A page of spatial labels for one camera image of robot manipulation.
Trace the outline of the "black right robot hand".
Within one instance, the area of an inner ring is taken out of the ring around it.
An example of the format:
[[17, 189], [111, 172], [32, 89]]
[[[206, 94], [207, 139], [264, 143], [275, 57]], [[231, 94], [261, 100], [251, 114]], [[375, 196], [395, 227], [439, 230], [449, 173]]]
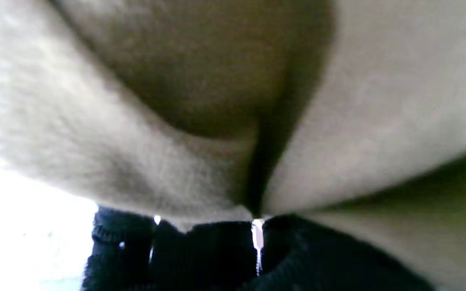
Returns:
[[285, 215], [263, 227], [261, 270], [251, 223], [179, 232], [153, 217], [99, 207], [83, 291], [433, 291], [385, 252]]

